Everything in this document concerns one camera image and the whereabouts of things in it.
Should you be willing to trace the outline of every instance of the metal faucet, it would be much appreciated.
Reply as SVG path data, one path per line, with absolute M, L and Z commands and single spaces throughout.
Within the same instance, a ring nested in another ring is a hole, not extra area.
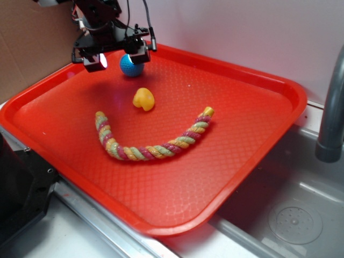
M 344 139 L 344 46 L 335 64 L 322 115 L 316 157 L 327 163 L 339 160 Z

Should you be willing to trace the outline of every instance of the sink basin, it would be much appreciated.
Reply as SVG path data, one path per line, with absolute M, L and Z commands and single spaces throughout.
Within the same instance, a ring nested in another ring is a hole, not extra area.
M 293 126 L 217 212 L 269 257 L 344 256 L 344 159 L 318 161 L 316 139 Z

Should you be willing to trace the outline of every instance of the cardboard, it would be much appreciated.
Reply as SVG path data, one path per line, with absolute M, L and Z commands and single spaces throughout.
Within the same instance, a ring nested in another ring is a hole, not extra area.
M 0 103 L 71 62 L 80 34 L 72 2 L 42 8 L 34 1 L 0 3 Z

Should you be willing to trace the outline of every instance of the twisted rope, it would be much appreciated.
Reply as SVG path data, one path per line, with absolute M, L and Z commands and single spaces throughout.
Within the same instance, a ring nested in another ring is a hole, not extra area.
M 122 147 L 113 137 L 108 118 L 101 111 L 96 113 L 96 128 L 99 134 L 99 140 L 107 153 L 118 160 L 156 160 L 172 157 L 180 153 L 183 149 L 193 145 L 205 129 L 209 126 L 214 109 L 206 107 L 195 123 L 187 129 L 180 137 L 161 145 L 146 147 Z

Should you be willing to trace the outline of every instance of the blue ball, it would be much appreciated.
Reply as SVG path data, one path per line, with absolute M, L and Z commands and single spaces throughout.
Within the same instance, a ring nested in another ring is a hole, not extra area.
M 122 72 L 129 77 L 139 76 L 144 70 L 145 63 L 133 64 L 128 54 L 122 56 L 119 62 Z

